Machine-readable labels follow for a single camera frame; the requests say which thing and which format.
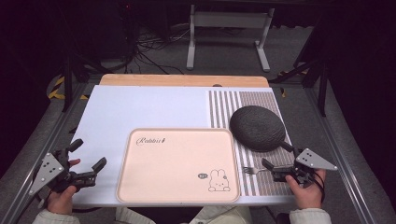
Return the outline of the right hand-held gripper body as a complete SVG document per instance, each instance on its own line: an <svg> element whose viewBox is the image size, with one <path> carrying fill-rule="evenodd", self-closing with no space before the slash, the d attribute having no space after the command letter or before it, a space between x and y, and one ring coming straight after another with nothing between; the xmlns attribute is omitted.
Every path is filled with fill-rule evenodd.
<svg viewBox="0 0 396 224"><path fill-rule="evenodd" d="M271 170L275 182L285 182L290 175L301 185L311 184L315 180L316 170L337 171L338 167L325 160L309 148L294 149L294 162L289 167L275 167Z"/></svg>

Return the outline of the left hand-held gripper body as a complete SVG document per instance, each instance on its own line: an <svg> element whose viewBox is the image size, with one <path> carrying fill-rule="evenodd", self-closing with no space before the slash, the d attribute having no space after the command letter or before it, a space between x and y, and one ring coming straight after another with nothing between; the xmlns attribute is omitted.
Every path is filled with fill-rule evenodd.
<svg viewBox="0 0 396 224"><path fill-rule="evenodd" d="M47 153L37 167L29 195L36 195L44 187L52 191L63 192L69 186L77 189L93 187L96 180L96 165L89 172L76 173L70 170L68 153L73 149L56 150Z"/></svg>

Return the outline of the silver fork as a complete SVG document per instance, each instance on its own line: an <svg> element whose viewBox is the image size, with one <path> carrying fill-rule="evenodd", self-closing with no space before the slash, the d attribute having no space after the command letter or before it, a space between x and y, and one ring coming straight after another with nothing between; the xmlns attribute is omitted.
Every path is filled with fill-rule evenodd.
<svg viewBox="0 0 396 224"><path fill-rule="evenodd" d="M269 170L266 169L266 168L242 167L242 171L244 173L246 173L246 174L249 174L249 175L256 175L256 174L258 174L260 172L266 172L266 171L269 171Z"/></svg>

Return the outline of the person's left hand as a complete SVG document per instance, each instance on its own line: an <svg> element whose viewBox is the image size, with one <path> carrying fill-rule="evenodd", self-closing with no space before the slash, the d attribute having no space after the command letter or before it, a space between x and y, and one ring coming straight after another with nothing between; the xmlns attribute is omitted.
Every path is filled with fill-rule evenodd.
<svg viewBox="0 0 396 224"><path fill-rule="evenodd" d="M61 193L52 191L47 199L47 210L54 214L71 215L73 196L77 192L75 186L69 186Z"/></svg>

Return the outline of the person's right hand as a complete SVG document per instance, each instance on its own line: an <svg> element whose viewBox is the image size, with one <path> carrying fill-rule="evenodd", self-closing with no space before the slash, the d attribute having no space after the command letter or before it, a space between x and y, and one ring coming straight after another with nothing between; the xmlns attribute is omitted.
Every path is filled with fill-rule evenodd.
<svg viewBox="0 0 396 224"><path fill-rule="evenodd" d="M287 183L295 196L295 202L299 209L322 207L325 177L325 170L316 170L315 179L317 183L304 188L291 175L286 176Z"/></svg>

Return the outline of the dark round woven mat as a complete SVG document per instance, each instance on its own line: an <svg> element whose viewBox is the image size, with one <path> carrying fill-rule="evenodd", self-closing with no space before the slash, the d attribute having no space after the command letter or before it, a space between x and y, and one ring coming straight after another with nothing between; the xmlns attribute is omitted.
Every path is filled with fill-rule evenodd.
<svg viewBox="0 0 396 224"><path fill-rule="evenodd" d="M280 117L271 110L257 105L237 109L230 119L230 131L244 147L259 152L277 149L286 137Z"/></svg>

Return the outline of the yellow black floor tape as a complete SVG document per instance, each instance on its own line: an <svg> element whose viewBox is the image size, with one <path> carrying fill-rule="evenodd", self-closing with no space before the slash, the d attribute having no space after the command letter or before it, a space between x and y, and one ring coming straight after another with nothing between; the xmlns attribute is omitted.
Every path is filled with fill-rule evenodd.
<svg viewBox="0 0 396 224"><path fill-rule="evenodd" d="M61 100L65 99L65 95L62 93L59 93L59 89L63 83L64 83L64 76L59 76L58 79L56 80L53 88L49 92L48 97L50 99L61 99Z"/></svg>

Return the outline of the black stand legs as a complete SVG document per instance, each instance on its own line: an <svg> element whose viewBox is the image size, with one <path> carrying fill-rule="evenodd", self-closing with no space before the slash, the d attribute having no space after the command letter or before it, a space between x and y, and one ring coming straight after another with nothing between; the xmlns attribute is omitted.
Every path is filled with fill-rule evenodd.
<svg viewBox="0 0 396 224"><path fill-rule="evenodd" d="M78 82L87 82L90 78L86 65L99 73L109 73L109 70L101 64L95 63L77 53L70 53L64 57L64 108L66 112L73 103L72 79L75 77Z"/></svg>
<svg viewBox="0 0 396 224"><path fill-rule="evenodd" d="M325 117L325 101L329 70L324 60L313 60L311 62L298 65L289 72L281 72L280 76L270 79L269 83L282 83L291 77L301 74L303 71L306 71L306 75L301 82L304 88L313 88L314 84L319 81L317 105L320 115Z"/></svg>

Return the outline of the white table sheet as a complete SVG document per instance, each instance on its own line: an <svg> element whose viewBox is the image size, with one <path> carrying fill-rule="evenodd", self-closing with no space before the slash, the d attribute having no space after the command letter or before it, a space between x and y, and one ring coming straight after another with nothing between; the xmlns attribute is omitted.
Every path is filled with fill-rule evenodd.
<svg viewBox="0 0 396 224"><path fill-rule="evenodd" d="M258 205L291 203L290 196L240 196L233 203L123 203L117 197L124 154L135 129L225 129L212 128L209 120L209 91L272 91L269 88L220 87L94 87L75 137L82 146L74 152L81 163L75 171L85 172L99 159L106 166L92 188L74 197L77 206L143 207Z"/></svg>

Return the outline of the striped grey placemat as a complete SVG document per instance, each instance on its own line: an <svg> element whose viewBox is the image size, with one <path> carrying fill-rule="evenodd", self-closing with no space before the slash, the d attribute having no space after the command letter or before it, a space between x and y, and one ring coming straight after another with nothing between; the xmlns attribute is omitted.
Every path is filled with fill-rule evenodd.
<svg viewBox="0 0 396 224"><path fill-rule="evenodd" d="M209 91L209 120L212 128L229 128L232 114L246 105L259 105L274 112L280 119L276 98L272 91ZM274 166L290 166L293 155L282 147L270 152L254 152L242 146L236 140L234 150L239 172L242 196L290 196L290 188L286 183L275 182L268 170L250 175L243 171L244 167L262 168L262 158Z"/></svg>

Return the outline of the pink tray with rabbit print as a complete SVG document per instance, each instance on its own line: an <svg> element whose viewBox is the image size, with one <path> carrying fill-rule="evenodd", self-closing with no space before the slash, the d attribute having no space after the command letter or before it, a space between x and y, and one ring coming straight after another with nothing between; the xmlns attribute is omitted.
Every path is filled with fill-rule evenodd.
<svg viewBox="0 0 396 224"><path fill-rule="evenodd" d="M123 203L233 203L240 184L225 129L135 129L121 168Z"/></svg>

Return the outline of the grey metal stand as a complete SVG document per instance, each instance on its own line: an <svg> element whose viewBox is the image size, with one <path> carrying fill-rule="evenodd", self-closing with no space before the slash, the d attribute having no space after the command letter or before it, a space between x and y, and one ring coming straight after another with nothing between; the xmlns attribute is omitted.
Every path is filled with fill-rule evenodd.
<svg viewBox="0 0 396 224"><path fill-rule="evenodd" d="M247 12L209 12L198 11L195 5L191 5L190 13L190 42L188 47L186 68L194 68L195 58L195 28L196 27L216 27L216 28L248 28L261 29L262 35L259 40L254 42L262 70L270 71L264 44L274 17L275 10L269 8L264 13L247 13Z"/></svg>

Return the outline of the aluminium frame rail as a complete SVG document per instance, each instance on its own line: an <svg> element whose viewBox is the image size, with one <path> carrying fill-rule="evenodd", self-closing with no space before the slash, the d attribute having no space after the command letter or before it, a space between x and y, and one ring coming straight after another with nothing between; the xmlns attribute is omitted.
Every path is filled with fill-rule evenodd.
<svg viewBox="0 0 396 224"><path fill-rule="evenodd" d="M316 118L323 132L325 133L328 145L330 146L330 152L338 167L338 172L344 182L346 191L357 211L357 214L363 224L377 224L375 217L370 211L368 204L361 191L360 184L356 176L354 175L347 158L344 153L340 150L335 137L332 132L332 128L328 120L323 117L318 109L318 99L315 92L312 89L305 89L305 95L314 109Z"/></svg>
<svg viewBox="0 0 396 224"><path fill-rule="evenodd" d="M0 224L30 224L38 213L38 201L27 190L33 183L33 172L45 153L69 145L71 133L81 119L93 84L77 84L73 90L73 102L63 112L64 100L51 99L42 119L0 178Z"/></svg>

